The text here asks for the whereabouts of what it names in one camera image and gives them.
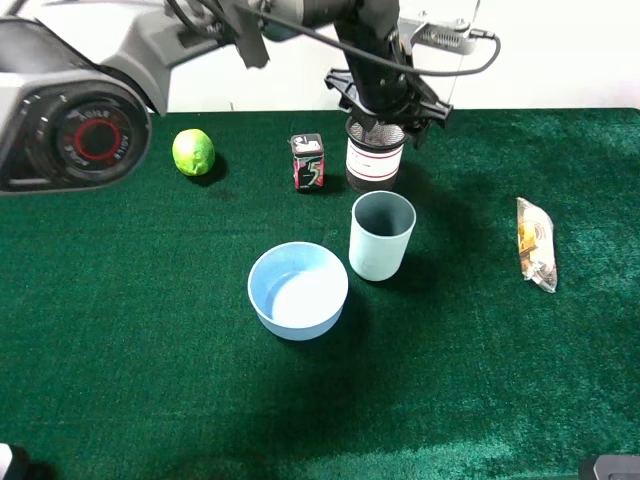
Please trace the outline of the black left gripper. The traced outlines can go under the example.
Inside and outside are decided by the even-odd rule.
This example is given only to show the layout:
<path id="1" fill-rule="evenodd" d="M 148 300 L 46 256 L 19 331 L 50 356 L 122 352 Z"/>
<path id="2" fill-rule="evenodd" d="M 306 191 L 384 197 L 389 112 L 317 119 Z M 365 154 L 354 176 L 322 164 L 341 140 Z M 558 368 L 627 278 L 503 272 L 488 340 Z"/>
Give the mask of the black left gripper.
<path id="1" fill-rule="evenodd" d="M 398 69 L 413 67 L 401 44 L 349 47 L 353 49 L 345 51 L 349 70 L 332 68 L 324 79 L 329 90 L 340 94 L 340 110 L 350 113 L 367 130 L 376 123 L 400 127 L 415 149 L 425 143 L 433 124 L 447 125 L 453 106 L 422 96 L 416 85 L 420 77 Z"/>

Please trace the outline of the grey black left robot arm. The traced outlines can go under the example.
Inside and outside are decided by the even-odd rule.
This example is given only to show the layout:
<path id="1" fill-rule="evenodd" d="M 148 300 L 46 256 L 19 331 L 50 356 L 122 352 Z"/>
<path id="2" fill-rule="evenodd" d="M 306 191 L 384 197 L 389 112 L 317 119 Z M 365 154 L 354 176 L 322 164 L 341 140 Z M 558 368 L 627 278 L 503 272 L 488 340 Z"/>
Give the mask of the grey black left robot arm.
<path id="1" fill-rule="evenodd" d="M 36 19 L 14 2 L 1 18 L 1 191 L 82 191 L 117 182 L 145 157 L 153 115 L 165 115 L 172 70 L 234 46 L 249 68 L 267 41 L 314 37 L 330 25 L 347 68 L 326 85 L 370 127 L 420 141 L 451 106 L 414 67 L 414 31 L 395 1 L 109 1 L 62 34 L 79 1 L 53 1 Z"/>

